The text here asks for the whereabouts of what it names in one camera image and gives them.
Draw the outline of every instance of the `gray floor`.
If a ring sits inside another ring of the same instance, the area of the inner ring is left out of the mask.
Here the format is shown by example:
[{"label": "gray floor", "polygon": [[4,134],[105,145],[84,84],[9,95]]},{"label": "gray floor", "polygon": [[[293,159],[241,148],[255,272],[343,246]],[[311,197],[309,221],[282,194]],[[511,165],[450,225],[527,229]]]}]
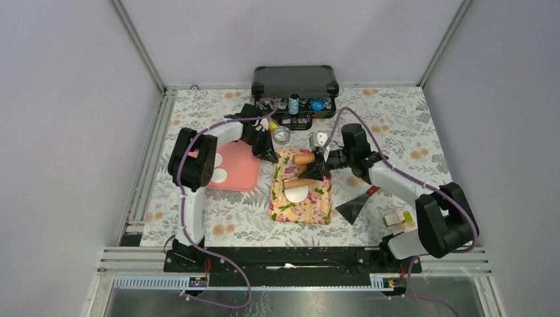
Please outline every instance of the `gray floor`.
[{"label": "gray floor", "polygon": [[[416,293],[449,302],[461,316],[484,316],[476,287],[467,277],[416,277]],[[246,292],[207,291],[206,299],[229,304],[246,300]],[[454,316],[445,306],[426,301],[439,316]],[[364,291],[258,291],[243,310],[229,310],[196,301],[186,302],[177,291],[115,289],[107,316],[183,317],[183,316],[430,316],[415,299],[387,300],[377,292]]]}]

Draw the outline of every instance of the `black toolbox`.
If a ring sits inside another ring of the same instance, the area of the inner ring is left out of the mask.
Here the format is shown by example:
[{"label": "black toolbox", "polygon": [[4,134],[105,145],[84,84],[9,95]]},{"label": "black toolbox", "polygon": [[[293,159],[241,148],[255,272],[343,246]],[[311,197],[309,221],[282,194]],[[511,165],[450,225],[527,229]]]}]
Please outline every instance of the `black toolbox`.
[{"label": "black toolbox", "polygon": [[[251,86],[255,105],[261,98],[276,99],[278,110],[272,118],[291,130],[307,130],[313,119],[334,116],[339,90],[334,70],[327,65],[257,67]],[[290,114],[289,99],[295,97],[299,100],[298,111]],[[274,104],[261,104],[260,109],[268,114]]]}]

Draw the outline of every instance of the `white wall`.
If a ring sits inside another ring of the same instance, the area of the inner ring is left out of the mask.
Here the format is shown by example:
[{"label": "white wall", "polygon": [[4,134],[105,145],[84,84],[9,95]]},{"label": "white wall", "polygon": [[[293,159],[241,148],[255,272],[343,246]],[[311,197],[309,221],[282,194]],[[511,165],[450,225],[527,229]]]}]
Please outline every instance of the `white wall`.
[{"label": "white wall", "polygon": [[158,92],[108,1],[3,1],[0,30],[0,315],[78,316]]},{"label": "white wall", "polygon": [[168,85],[248,85],[262,65],[416,83],[461,0],[123,0]]},{"label": "white wall", "polygon": [[508,317],[560,304],[560,2],[475,1],[425,89]]}]

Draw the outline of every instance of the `blue lid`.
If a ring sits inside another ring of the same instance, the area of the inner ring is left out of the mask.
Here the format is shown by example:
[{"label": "blue lid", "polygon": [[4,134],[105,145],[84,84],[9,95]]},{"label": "blue lid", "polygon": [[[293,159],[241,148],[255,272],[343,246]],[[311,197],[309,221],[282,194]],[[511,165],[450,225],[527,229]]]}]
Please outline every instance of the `blue lid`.
[{"label": "blue lid", "polygon": [[323,108],[325,108],[325,103],[321,99],[313,99],[311,108],[315,111],[323,110]]}]

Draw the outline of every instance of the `red handle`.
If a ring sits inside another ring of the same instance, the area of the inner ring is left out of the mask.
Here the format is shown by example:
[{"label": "red handle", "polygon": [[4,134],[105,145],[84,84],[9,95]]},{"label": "red handle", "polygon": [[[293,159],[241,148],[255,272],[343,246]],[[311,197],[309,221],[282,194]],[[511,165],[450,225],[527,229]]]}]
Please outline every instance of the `red handle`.
[{"label": "red handle", "polygon": [[380,190],[380,189],[381,189],[381,188],[379,188],[379,187],[373,185],[373,186],[371,186],[370,189],[367,190],[366,194],[368,194],[369,196],[371,196],[371,195],[375,194],[375,193],[376,193],[378,190]]}]

